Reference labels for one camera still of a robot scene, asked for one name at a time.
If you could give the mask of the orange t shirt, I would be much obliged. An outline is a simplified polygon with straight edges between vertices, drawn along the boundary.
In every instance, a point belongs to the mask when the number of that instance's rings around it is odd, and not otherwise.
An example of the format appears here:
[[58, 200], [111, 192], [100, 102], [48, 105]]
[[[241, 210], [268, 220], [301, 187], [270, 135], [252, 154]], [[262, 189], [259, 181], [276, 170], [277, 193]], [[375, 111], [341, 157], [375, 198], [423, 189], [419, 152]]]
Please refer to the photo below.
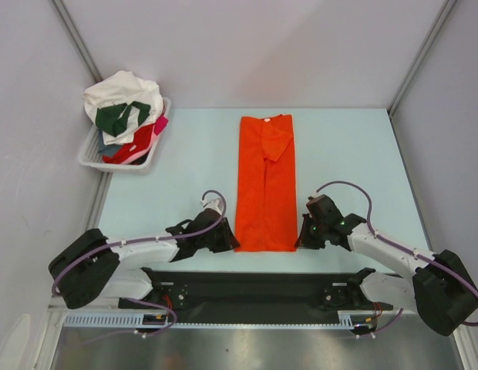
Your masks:
[[235, 235], [240, 252], [294, 252], [298, 239], [294, 120], [241, 118]]

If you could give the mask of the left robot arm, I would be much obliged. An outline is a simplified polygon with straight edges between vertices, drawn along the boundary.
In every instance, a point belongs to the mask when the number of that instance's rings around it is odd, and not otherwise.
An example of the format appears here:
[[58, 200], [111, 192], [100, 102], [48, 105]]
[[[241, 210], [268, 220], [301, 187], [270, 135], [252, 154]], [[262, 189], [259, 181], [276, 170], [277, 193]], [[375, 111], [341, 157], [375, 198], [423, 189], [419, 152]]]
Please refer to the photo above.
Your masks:
[[155, 237], [110, 242], [93, 228], [50, 262], [52, 293], [61, 296], [69, 309], [82, 308], [97, 298], [129, 298], [154, 308], [162, 301], [163, 290], [151, 264], [191, 258], [203, 248], [221, 253], [239, 247], [227, 218], [213, 208]]

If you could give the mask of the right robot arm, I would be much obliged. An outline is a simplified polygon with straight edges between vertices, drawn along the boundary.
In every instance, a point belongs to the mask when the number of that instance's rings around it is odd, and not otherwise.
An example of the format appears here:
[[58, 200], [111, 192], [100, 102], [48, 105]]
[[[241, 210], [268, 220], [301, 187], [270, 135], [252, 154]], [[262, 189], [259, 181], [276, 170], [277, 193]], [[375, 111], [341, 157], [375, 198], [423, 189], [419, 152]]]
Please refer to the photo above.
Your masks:
[[417, 313], [434, 332], [448, 336], [478, 308], [478, 290], [463, 262], [452, 251], [439, 254], [411, 249], [374, 230], [369, 220], [342, 215], [326, 196], [309, 197], [297, 247], [326, 244], [361, 254], [386, 266], [384, 274], [364, 268], [352, 279], [348, 301], [357, 309], [373, 302]]

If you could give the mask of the red t shirt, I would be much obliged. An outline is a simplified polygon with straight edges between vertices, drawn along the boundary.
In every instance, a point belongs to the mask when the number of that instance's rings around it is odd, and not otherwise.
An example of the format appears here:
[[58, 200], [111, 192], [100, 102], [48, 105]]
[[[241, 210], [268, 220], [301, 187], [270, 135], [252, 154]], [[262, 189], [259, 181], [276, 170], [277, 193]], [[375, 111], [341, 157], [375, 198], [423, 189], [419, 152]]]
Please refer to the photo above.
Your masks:
[[158, 136], [153, 134], [153, 126], [148, 125], [135, 132], [133, 142], [126, 143], [113, 157], [103, 156], [103, 162], [116, 165], [127, 165], [144, 156], [153, 146]]

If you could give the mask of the pink garment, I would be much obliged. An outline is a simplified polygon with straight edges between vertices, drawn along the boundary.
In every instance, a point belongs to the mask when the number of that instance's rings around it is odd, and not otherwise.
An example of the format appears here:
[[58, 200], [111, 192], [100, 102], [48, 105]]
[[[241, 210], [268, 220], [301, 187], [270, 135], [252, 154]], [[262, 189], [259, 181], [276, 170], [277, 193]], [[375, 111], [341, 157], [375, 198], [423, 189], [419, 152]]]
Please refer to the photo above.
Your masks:
[[159, 136], [167, 127], [169, 120], [164, 115], [160, 116], [153, 126], [153, 134]]

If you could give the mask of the grey t shirt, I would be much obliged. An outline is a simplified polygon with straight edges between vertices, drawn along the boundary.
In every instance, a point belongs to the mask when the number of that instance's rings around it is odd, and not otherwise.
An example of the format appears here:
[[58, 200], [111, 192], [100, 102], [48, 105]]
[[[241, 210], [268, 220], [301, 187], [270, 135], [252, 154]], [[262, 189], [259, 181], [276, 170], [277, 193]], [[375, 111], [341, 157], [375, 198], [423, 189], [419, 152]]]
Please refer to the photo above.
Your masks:
[[103, 131], [98, 131], [98, 154], [113, 158], [122, 148], [123, 145], [105, 144], [103, 140]]

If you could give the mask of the white plastic basket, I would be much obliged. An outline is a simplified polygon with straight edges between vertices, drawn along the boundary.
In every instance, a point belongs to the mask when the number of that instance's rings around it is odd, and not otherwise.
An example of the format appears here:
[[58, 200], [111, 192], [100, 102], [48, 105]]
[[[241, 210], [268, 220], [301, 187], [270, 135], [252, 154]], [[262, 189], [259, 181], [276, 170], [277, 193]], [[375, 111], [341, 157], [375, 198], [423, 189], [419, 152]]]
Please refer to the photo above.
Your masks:
[[78, 154], [80, 165], [103, 173], [128, 173], [145, 175], [150, 172], [157, 144], [163, 131], [169, 126], [171, 101], [163, 97], [163, 112], [151, 133], [144, 140], [120, 146], [117, 151], [102, 152], [102, 134], [92, 126]]

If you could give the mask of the green and white t shirt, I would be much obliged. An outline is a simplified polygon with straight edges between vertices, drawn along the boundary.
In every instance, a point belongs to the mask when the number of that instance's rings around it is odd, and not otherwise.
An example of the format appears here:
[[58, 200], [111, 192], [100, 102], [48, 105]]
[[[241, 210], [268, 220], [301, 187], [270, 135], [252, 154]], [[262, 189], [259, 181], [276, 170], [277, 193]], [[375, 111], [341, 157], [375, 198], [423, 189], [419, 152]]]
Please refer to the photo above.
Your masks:
[[103, 107], [97, 109], [95, 125], [104, 133], [116, 137], [125, 133], [130, 123], [141, 126], [150, 116], [150, 110], [149, 104], [138, 101]]

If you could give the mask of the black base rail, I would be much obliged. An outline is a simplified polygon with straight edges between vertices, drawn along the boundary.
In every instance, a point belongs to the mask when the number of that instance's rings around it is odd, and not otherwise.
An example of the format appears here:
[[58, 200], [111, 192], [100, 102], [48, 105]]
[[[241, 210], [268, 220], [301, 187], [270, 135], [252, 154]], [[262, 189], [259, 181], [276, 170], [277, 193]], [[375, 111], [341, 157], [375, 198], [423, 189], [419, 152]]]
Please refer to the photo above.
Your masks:
[[119, 308], [148, 309], [150, 304], [161, 304], [175, 311], [177, 318], [276, 318], [288, 311], [314, 318], [329, 312], [393, 309], [390, 304], [367, 300], [352, 285], [355, 275], [351, 273], [153, 271], [153, 276], [161, 283], [157, 303], [120, 299]]

